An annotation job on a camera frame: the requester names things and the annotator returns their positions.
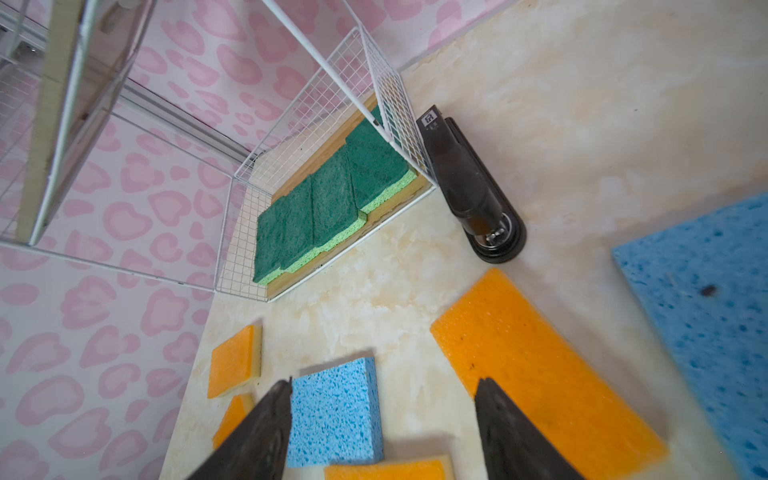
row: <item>qr code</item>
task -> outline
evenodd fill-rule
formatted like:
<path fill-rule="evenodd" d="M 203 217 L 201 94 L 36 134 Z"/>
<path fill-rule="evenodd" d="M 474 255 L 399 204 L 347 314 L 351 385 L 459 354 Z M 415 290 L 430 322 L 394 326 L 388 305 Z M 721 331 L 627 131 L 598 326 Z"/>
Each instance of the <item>qr code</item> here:
<path fill-rule="evenodd" d="M 427 125 L 431 124 L 433 121 L 437 119 L 437 114 L 434 110 L 428 111 L 423 117 L 422 117 L 422 123 L 426 127 Z"/>

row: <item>light green sponge edge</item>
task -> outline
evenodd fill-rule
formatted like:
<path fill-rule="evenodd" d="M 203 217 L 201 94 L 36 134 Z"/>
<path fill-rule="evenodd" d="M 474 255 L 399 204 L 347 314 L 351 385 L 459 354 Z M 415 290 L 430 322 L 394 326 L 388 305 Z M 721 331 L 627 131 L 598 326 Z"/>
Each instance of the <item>light green sponge edge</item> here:
<path fill-rule="evenodd" d="M 357 220 L 355 220 L 352 223 L 352 225 L 349 225 L 344 230 L 338 232 L 336 235 L 333 236 L 333 238 L 325 242 L 325 244 L 321 245 L 319 248 L 324 252 L 331 250 L 339 243 L 342 243 L 344 240 L 350 238 L 352 234 L 355 233 L 357 230 L 360 230 L 362 226 L 366 224 L 366 221 L 368 221 L 368 215 L 366 215 L 365 212 L 358 210 Z"/>
<path fill-rule="evenodd" d="M 309 252 L 303 254 L 301 258 L 299 258 L 297 261 L 291 263 L 290 266 L 286 268 L 286 272 L 289 272 L 289 273 L 297 272 L 299 268 L 307 265 L 313 258 L 320 255 L 321 252 L 323 252 L 323 249 L 320 249 L 318 247 L 313 248 Z"/>
<path fill-rule="evenodd" d="M 272 280 L 275 280 L 278 276 L 280 276 L 285 270 L 282 268 L 276 268 L 275 270 L 272 270 L 267 275 L 265 275 L 263 278 L 256 280 L 256 283 L 259 285 L 266 286 L 269 282 Z"/>
<path fill-rule="evenodd" d="M 407 187 L 408 184 L 413 182 L 416 179 L 416 172 L 413 171 L 412 168 L 409 168 L 405 175 L 403 175 L 400 180 L 396 181 L 394 184 L 389 185 L 387 188 L 384 189 L 382 193 L 379 194 L 378 197 L 371 200 L 367 205 L 365 205 L 361 210 L 365 212 L 366 214 L 370 214 L 375 209 L 381 207 L 381 205 L 389 200 L 390 198 L 394 197 L 397 192 L 402 190 L 403 188 Z"/>

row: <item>dark green scouring pad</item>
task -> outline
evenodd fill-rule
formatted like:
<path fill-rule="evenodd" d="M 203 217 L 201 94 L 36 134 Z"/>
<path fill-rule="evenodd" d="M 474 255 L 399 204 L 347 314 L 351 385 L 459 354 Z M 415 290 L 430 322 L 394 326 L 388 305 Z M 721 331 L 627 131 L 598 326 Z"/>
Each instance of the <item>dark green scouring pad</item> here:
<path fill-rule="evenodd" d="M 340 148 L 312 175 L 315 247 L 334 248 L 365 225 L 367 216 L 355 205 L 349 159 Z"/>
<path fill-rule="evenodd" d="M 379 108 L 373 116 L 381 122 Z M 370 214 L 416 178 L 408 162 L 363 121 L 346 138 L 357 207 Z"/>
<path fill-rule="evenodd" d="M 280 267 L 280 257 L 286 226 L 287 202 L 285 199 L 285 197 L 277 199 L 259 215 L 257 221 L 253 281 L 259 285 L 267 285 L 283 272 L 283 268 Z"/>
<path fill-rule="evenodd" d="M 322 251 L 314 244 L 312 175 L 286 196 L 286 229 L 280 266 L 294 273 Z"/>

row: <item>beige marbled surface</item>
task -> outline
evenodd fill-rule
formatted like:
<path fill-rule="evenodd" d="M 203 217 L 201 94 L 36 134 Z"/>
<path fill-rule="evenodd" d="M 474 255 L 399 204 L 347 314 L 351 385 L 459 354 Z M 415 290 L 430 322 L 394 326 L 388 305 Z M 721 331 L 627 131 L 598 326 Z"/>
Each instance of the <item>beige marbled surface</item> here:
<path fill-rule="evenodd" d="M 765 2 L 521 0 L 403 77 L 524 217 L 528 244 L 502 269 L 669 442 L 637 477 L 736 478 L 610 248 L 768 190 Z M 373 353 L 386 458 L 448 451 L 458 479 L 485 478 L 472 402 L 429 326 L 488 267 L 435 192 L 275 303 L 217 295 L 161 478 L 210 454 L 227 403 L 206 399 L 210 352 L 257 320 L 257 398 Z"/>

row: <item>blue sponge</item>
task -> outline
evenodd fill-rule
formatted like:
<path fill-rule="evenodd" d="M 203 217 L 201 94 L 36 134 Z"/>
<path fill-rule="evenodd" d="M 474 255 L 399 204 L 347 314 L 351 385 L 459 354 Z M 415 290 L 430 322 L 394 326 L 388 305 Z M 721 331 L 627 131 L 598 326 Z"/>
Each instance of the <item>blue sponge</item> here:
<path fill-rule="evenodd" d="M 768 478 L 768 194 L 614 258 L 741 478 Z"/>
<path fill-rule="evenodd" d="M 373 357 L 293 380 L 290 403 L 290 468 L 384 459 Z"/>

